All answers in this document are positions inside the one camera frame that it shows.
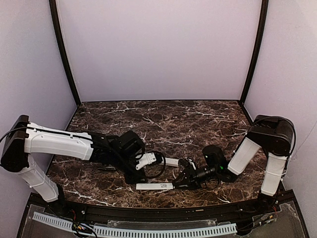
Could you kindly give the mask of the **white remote control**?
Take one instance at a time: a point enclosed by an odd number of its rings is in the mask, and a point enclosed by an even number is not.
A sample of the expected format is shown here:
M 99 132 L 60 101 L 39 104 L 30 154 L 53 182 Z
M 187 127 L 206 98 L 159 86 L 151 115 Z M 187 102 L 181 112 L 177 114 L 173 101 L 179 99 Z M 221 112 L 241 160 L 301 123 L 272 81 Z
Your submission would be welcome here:
M 166 166 L 171 166 L 171 167 L 178 167 L 178 159 L 173 159 L 173 158 L 163 158 L 163 159 L 158 159 L 157 162 L 161 165 L 164 164 L 165 162 L 165 165 Z

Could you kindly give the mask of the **white remote battery cover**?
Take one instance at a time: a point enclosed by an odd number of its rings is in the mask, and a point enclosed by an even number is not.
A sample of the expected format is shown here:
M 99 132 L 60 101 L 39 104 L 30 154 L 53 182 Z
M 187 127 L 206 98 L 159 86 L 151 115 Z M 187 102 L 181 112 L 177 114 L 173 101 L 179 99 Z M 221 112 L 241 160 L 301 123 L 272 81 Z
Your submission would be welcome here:
M 136 190 L 172 190 L 172 183 L 137 183 Z

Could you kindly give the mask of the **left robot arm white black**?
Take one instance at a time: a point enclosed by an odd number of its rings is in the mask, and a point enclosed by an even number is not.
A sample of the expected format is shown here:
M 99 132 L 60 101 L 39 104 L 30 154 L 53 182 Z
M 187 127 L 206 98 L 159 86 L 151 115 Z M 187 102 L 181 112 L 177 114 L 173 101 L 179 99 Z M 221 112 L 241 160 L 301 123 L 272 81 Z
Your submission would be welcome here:
M 62 155 L 112 165 L 124 173 L 127 184 L 146 178 L 144 170 L 137 168 L 136 158 L 144 153 L 145 145 L 132 131 L 121 136 L 68 132 L 39 126 L 29 122 L 27 115 L 21 115 L 3 140 L 0 165 L 20 175 L 47 203 L 62 200 L 63 191 L 38 167 L 31 157 L 32 153 Z

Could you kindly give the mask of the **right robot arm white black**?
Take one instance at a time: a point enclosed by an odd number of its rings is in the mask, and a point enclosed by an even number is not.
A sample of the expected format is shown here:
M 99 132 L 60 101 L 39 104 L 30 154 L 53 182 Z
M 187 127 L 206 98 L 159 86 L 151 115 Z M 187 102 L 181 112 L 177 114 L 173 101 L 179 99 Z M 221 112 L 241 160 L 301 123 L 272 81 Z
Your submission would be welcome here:
M 233 183 L 259 153 L 266 156 L 267 164 L 256 209 L 271 207 L 277 200 L 279 184 L 287 170 L 287 163 L 296 145 L 296 130 L 293 122 L 279 116 L 258 115 L 242 141 L 227 160 L 223 150 L 208 145 L 202 150 L 206 165 L 198 168 L 191 159 L 182 159 L 183 171 L 172 182 L 176 189 L 195 190 L 210 179 Z

